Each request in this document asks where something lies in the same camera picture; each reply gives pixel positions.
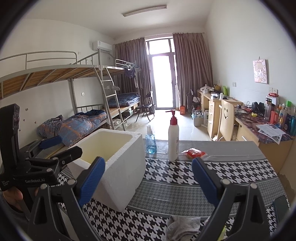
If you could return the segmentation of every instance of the blue bottle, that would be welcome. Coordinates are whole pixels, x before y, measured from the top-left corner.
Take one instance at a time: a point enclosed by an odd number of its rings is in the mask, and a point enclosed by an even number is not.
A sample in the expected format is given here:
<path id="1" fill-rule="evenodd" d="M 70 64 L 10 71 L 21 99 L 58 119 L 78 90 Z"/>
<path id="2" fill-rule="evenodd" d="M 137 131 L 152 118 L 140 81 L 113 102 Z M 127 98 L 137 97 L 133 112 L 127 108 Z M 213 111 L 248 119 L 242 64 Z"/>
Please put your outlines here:
<path id="1" fill-rule="evenodd" d="M 146 151 L 150 154 L 154 154 L 157 152 L 155 135 L 152 133 L 150 125 L 147 126 Z"/>

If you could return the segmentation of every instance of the hand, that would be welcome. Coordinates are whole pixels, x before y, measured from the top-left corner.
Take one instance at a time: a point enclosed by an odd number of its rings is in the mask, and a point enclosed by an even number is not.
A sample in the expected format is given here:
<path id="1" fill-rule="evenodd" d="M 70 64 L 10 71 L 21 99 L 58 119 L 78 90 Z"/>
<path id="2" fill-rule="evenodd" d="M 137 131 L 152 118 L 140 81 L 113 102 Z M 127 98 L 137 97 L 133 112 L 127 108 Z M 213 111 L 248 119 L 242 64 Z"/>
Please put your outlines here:
<path id="1" fill-rule="evenodd" d="M 35 196 L 38 193 L 39 188 L 35 190 Z M 22 192 L 18 190 L 16 187 L 12 187 L 3 192 L 3 196 L 5 200 L 12 206 L 16 207 L 18 210 L 22 211 L 18 201 L 23 199 Z"/>

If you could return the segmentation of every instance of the red pump cap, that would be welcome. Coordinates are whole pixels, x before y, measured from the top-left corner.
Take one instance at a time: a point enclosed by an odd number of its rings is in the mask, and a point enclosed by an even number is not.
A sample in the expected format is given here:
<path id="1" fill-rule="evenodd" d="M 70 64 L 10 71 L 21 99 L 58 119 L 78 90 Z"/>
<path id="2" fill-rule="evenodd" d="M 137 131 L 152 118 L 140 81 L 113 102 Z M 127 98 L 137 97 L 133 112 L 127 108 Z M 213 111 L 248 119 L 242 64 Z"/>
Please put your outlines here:
<path id="1" fill-rule="evenodd" d="M 178 124 L 177 118 L 175 117 L 175 111 L 176 111 L 176 110 L 169 110 L 169 111 L 166 111 L 166 112 L 171 112 L 171 113 L 173 114 L 173 117 L 172 117 L 171 120 L 170 120 L 170 124 L 171 124 L 172 126 L 175 126 L 175 125 Z"/>

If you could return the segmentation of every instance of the blue gripper pad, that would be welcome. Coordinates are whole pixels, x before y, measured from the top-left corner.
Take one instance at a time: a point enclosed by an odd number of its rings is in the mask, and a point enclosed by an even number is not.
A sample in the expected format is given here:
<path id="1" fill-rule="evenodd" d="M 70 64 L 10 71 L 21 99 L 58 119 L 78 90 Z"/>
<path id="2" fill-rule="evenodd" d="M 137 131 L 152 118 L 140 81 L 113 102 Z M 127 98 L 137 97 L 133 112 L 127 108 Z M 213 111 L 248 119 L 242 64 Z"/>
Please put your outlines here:
<path id="1" fill-rule="evenodd" d="M 218 187 L 215 185 L 215 183 L 212 181 L 211 177 L 205 170 L 205 168 L 207 168 L 206 165 L 204 164 L 204 166 L 202 166 L 200 161 L 198 161 L 197 158 L 194 158 L 192 160 L 192 171 L 194 174 L 194 178 L 197 180 L 200 187 L 202 188 L 202 191 L 205 194 L 208 202 L 217 207 L 220 202 L 217 195 Z"/>
<path id="2" fill-rule="evenodd" d="M 50 148 L 52 146 L 58 145 L 60 143 L 62 143 L 62 138 L 60 136 L 56 136 L 44 141 L 41 141 L 41 143 L 39 144 L 40 149 L 47 149 Z"/>
<path id="3" fill-rule="evenodd" d="M 105 160 L 96 157 L 87 170 L 83 170 L 77 178 L 76 192 L 79 193 L 77 199 L 80 207 L 88 203 L 98 186 L 105 171 Z"/>

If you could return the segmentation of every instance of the white lotion bottle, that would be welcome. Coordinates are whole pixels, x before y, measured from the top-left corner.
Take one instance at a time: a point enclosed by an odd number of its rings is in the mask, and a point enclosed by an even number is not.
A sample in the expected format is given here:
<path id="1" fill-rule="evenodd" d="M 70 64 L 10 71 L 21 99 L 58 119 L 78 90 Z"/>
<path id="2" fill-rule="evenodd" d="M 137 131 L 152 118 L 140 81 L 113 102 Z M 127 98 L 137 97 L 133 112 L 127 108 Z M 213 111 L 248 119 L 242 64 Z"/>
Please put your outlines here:
<path id="1" fill-rule="evenodd" d="M 175 110 L 166 112 L 171 112 L 173 114 L 168 129 L 168 159 L 169 161 L 175 161 L 179 154 L 179 126 L 177 118 L 175 117 Z"/>

